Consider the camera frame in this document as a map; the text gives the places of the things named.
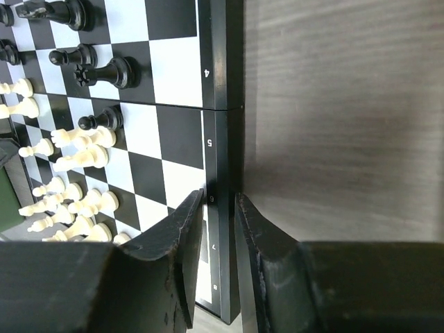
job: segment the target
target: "gray wooden surface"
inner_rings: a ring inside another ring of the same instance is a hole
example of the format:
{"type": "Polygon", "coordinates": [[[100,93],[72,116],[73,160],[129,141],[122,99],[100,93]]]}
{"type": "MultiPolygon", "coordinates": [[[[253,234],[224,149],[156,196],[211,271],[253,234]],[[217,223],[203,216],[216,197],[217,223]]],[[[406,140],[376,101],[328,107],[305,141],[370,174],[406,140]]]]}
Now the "gray wooden surface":
{"type": "Polygon", "coordinates": [[[297,239],[441,240],[443,83],[442,1],[246,0],[246,193],[297,239]]]}

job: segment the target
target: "black pawn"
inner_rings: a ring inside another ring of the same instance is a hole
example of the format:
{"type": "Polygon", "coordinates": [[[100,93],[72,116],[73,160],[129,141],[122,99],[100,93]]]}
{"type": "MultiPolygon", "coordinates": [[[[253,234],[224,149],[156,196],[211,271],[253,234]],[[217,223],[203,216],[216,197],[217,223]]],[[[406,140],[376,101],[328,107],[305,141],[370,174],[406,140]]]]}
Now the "black pawn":
{"type": "Polygon", "coordinates": [[[5,44],[0,40],[0,60],[9,62],[12,65],[18,65],[20,63],[20,57],[17,47],[5,44]]]}
{"type": "Polygon", "coordinates": [[[5,26],[14,25],[14,14],[10,6],[0,4],[0,22],[5,26]]]}
{"type": "Polygon", "coordinates": [[[54,50],[49,53],[49,61],[54,65],[69,64],[97,66],[97,52],[91,45],[79,44],[72,52],[54,50]]]}
{"type": "Polygon", "coordinates": [[[103,126],[110,130],[117,130],[123,126],[123,115],[119,107],[112,106],[104,108],[99,116],[81,117],[78,127],[82,130],[95,130],[97,126],[103,126]]]}

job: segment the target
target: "chess piece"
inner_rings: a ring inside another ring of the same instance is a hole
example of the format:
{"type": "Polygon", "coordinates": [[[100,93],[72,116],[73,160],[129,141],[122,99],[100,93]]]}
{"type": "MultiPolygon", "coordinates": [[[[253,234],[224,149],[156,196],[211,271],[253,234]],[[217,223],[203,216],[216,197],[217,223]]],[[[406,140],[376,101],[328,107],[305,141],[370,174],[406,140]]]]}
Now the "chess piece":
{"type": "Polygon", "coordinates": [[[23,97],[31,97],[34,94],[33,86],[27,78],[20,78],[13,85],[0,83],[0,94],[10,94],[11,92],[23,97]]]}
{"type": "Polygon", "coordinates": [[[9,62],[11,65],[18,65],[21,60],[17,47],[5,43],[4,40],[0,40],[0,60],[9,62]]]}
{"type": "Polygon", "coordinates": [[[96,224],[91,229],[91,233],[83,241],[112,241],[112,235],[106,224],[96,224]]]}
{"type": "Polygon", "coordinates": [[[57,212],[53,216],[47,216],[42,220],[38,220],[28,228],[28,232],[40,232],[46,228],[52,227],[55,223],[70,224],[74,221],[74,215],[68,212],[66,205],[60,205],[57,212]]]}
{"type": "Polygon", "coordinates": [[[96,129],[99,126],[108,130],[117,130],[123,126],[123,115],[119,106],[104,108],[99,116],[81,117],[78,120],[78,127],[83,130],[96,129]]]}
{"type": "Polygon", "coordinates": [[[86,149],[92,144],[102,146],[103,148],[111,148],[116,144],[116,133],[107,128],[99,126],[91,135],[78,137],[73,141],[73,145],[80,150],[86,149]]]}
{"type": "Polygon", "coordinates": [[[83,191],[81,187],[76,184],[69,184],[63,193],[53,194],[48,196],[47,202],[50,205],[58,205],[65,200],[79,201],[83,197],[83,191]]]}
{"type": "Polygon", "coordinates": [[[14,14],[9,5],[0,4],[0,22],[5,26],[14,25],[14,14]]]}
{"type": "Polygon", "coordinates": [[[88,236],[93,227],[94,222],[91,219],[84,216],[78,216],[71,227],[65,231],[58,230],[51,238],[43,238],[42,241],[68,241],[75,236],[88,236]]]}
{"type": "Polygon", "coordinates": [[[91,65],[97,66],[97,52],[94,47],[88,44],[79,44],[77,49],[72,52],[67,51],[51,51],[49,61],[54,65],[91,65]]]}
{"type": "Polygon", "coordinates": [[[125,244],[127,241],[130,241],[130,240],[131,240],[131,237],[129,237],[125,232],[121,232],[116,237],[114,237],[112,242],[114,244],[116,244],[116,245],[122,245],[122,244],[125,244]]]}
{"type": "Polygon", "coordinates": [[[41,139],[34,147],[23,147],[19,149],[19,155],[22,157],[34,156],[35,154],[42,154],[51,156],[54,154],[54,146],[50,139],[41,139]]]}
{"type": "Polygon", "coordinates": [[[19,209],[19,214],[22,216],[32,216],[35,213],[43,213],[46,211],[54,212],[57,209],[57,203],[49,200],[50,196],[44,196],[42,200],[33,205],[25,206],[19,209]]]}
{"type": "Polygon", "coordinates": [[[87,132],[76,128],[75,130],[53,130],[51,132],[51,141],[54,143],[54,146],[57,148],[62,148],[70,145],[70,143],[77,137],[81,137],[83,135],[87,135],[87,132]]]}
{"type": "Polygon", "coordinates": [[[44,196],[45,194],[51,193],[62,193],[65,191],[65,183],[60,177],[53,177],[47,185],[42,185],[33,189],[34,196],[44,196]]]}
{"type": "Polygon", "coordinates": [[[60,157],[54,163],[55,172],[69,171],[75,168],[95,167],[103,168],[108,164],[108,153],[103,147],[92,145],[73,156],[60,157]]]}
{"type": "Polygon", "coordinates": [[[97,69],[91,65],[76,65],[74,78],[81,87],[95,85],[97,81],[107,81],[119,89],[135,86],[134,69],[128,59],[122,57],[114,57],[108,65],[97,69]]]}
{"type": "Polygon", "coordinates": [[[9,118],[12,114],[22,114],[28,118],[37,118],[39,116],[39,107],[34,99],[25,98],[14,106],[0,105],[0,119],[9,118]]]}
{"type": "Polygon", "coordinates": [[[77,214],[88,204],[94,205],[100,203],[101,198],[102,195],[97,189],[91,189],[86,193],[84,199],[70,203],[68,210],[72,214],[77,214]]]}
{"type": "Polygon", "coordinates": [[[107,191],[102,194],[100,202],[86,204],[79,214],[86,217],[93,217],[104,210],[115,212],[117,208],[119,208],[119,199],[117,199],[114,193],[107,191]]]}
{"type": "Polygon", "coordinates": [[[74,31],[88,27],[89,17],[82,0],[46,2],[42,0],[25,1],[15,8],[22,19],[49,19],[68,25],[74,31]]]}

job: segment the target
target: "white pawn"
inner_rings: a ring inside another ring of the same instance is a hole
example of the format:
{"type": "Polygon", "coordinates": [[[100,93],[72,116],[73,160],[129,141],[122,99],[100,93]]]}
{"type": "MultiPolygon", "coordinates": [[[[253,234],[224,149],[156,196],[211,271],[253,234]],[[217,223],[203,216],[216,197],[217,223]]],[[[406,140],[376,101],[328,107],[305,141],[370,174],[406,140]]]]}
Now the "white pawn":
{"type": "Polygon", "coordinates": [[[20,78],[13,85],[0,83],[0,94],[10,94],[11,92],[23,97],[31,97],[34,94],[33,86],[27,78],[20,78]]]}
{"type": "Polygon", "coordinates": [[[48,202],[51,205],[57,205],[65,200],[79,201],[83,197],[82,188],[76,184],[69,184],[63,193],[54,194],[48,197],[48,202]]]}
{"type": "Polygon", "coordinates": [[[114,212],[117,210],[117,208],[119,208],[119,199],[114,193],[112,193],[111,191],[107,191],[102,194],[99,202],[88,203],[86,206],[84,206],[79,214],[86,217],[93,217],[103,210],[114,212]]]}
{"type": "Polygon", "coordinates": [[[92,144],[104,148],[111,148],[116,144],[116,140],[116,133],[103,126],[99,126],[96,130],[92,131],[91,135],[75,138],[73,144],[77,149],[85,149],[92,144]]]}
{"type": "Polygon", "coordinates": [[[55,211],[57,203],[50,200],[50,196],[44,196],[43,199],[33,205],[29,205],[19,209],[19,214],[22,216],[32,216],[35,213],[43,213],[47,210],[55,211]]]}
{"type": "Polygon", "coordinates": [[[125,232],[121,232],[116,237],[114,237],[112,242],[116,245],[122,245],[130,240],[131,240],[131,237],[129,237],[125,232]]]}
{"type": "Polygon", "coordinates": [[[28,228],[28,232],[40,232],[46,228],[52,227],[54,223],[70,224],[74,221],[74,215],[68,212],[66,205],[60,205],[57,212],[53,216],[47,216],[42,220],[38,220],[28,228]]]}
{"type": "Polygon", "coordinates": [[[65,183],[60,177],[53,177],[47,185],[42,185],[33,189],[34,196],[44,196],[49,192],[62,193],[65,191],[65,183]]]}
{"type": "Polygon", "coordinates": [[[76,128],[75,130],[70,131],[64,129],[53,130],[51,132],[51,141],[57,148],[62,148],[69,146],[75,138],[87,135],[87,132],[87,130],[82,130],[81,128],[76,128]]]}
{"type": "Polygon", "coordinates": [[[12,114],[22,114],[28,118],[37,118],[39,116],[39,106],[34,99],[25,98],[14,106],[0,105],[0,119],[7,119],[12,114]]]}
{"type": "Polygon", "coordinates": [[[71,227],[65,231],[58,230],[51,238],[43,238],[42,241],[68,241],[81,234],[89,235],[93,227],[94,222],[91,219],[78,216],[71,227]]]}
{"type": "Polygon", "coordinates": [[[19,155],[22,157],[34,156],[34,154],[42,154],[51,156],[54,154],[53,144],[49,139],[41,139],[34,147],[23,147],[19,149],[19,155]]]}
{"type": "Polygon", "coordinates": [[[53,168],[55,172],[60,172],[82,167],[95,167],[100,169],[107,164],[108,153],[106,150],[103,147],[92,145],[72,156],[58,158],[53,168]]]}
{"type": "Polygon", "coordinates": [[[96,224],[83,241],[112,241],[110,229],[103,223],[96,224]]]}
{"type": "Polygon", "coordinates": [[[77,214],[88,204],[95,205],[96,203],[100,203],[101,198],[102,195],[97,189],[91,189],[86,193],[84,199],[70,203],[68,210],[72,214],[77,214]]]}

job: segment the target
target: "black chess piece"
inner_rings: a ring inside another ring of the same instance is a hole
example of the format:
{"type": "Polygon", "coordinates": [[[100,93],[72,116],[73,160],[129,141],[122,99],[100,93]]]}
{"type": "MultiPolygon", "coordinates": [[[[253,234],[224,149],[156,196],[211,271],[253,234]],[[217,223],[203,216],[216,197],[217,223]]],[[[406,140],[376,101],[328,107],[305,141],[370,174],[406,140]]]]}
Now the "black chess piece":
{"type": "Polygon", "coordinates": [[[127,59],[114,57],[108,65],[93,68],[91,65],[76,65],[74,78],[81,87],[95,85],[97,81],[107,81],[119,89],[135,86],[135,71],[127,59]]]}
{"type": "Polygon", "coordinates": [[[12,13],[11,7],[8,5],[3,5],[0,3],[0,22],[5,26],[14,25],[14,14],[12,13]]]}
{"type": "Polygon", "coordinates": [[[57,66],[77,64],[97,66],[97,52],[91,45],[79,44],[72,52],[54,50],[49,53],[49,61],[57,66]]]}
{"type": "Polygon", "coordinates": [[[0,60],[9,62],[12,65],[18,65],[20,57],[17,47],[0,40],[0,60]]]}
{"type": "Polygon", "coordinates": [[[117,130],[123,126],[123,115],[118,106],[104,108],[99,116],[81,117],[78,127],[82,130],[95,130],[97,126],[103,126],[110,130],[117,130]]]}
{"type": "Polygon", "coordinates": [[[88,16],[82,0],[30,0],[18,5],[15,11],[22,19],[49,19],[66,24],[74,31],[84,30],[88,25],[88,16]]]}

